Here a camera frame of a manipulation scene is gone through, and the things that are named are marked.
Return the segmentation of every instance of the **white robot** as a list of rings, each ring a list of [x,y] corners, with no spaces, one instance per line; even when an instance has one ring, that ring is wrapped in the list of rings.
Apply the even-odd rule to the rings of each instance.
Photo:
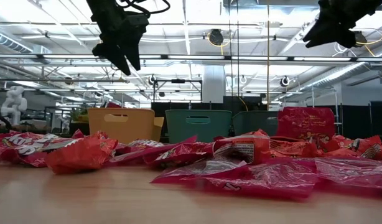
[[[12,125],[19,124],[21,111],[25,111],[27,109],[27,100],[22,97],[22,93],[24,92],[24,88],[21,86],[12,86],[9,91],[7,91],[7,98],[2,105],[1,114],[2,116],[7,116],[8,114],[12,114]]]

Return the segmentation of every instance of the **wooden table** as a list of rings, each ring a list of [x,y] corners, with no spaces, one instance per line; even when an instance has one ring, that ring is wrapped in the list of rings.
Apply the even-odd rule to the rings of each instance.
[[[115,167],[77,175],[0,165],[0,223],[382,223],[382,200],[313,194],[307,202],[210,195]]]

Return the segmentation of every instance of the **plastic storage bin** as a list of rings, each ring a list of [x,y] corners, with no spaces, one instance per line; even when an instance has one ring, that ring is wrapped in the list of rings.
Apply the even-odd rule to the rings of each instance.
[[[167,110],[169,142],[181,142],[198,135],[198,141],[212,142],[214,137],[228,136],[231,111]]]
[[[137,139],[159,141],[161,135],[163,120],[155,118],[153,110],[91,108],[88,109],[88,116],[90,134],[104,131],[110,138],[117,139],[124,144]]]
[[[262,129],[269,136],[275,136],[278,127],[277,111],[245,111],[233,118],[235,135]]]

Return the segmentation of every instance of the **yellow bin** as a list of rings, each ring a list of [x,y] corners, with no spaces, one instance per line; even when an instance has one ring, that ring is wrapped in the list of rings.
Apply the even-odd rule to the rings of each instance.
[[[159,141],[164,118],[153,110],[127,108],[88,109],[90,134],[104,131],[111,139],[127,144],[137,139]]]

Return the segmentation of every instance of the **green bin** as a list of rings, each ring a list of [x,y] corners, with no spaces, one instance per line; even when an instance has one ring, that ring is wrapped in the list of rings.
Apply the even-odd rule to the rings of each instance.
[[[236,136],[262,129],[269,136],[275,136],[278,127],[277,111],[245,111],[233,118]]]
[[[227,137],[231,117],[231,111],[167,110],[169,142],[181,142],[194,135],[201,142],[212,142],[217,136]]]

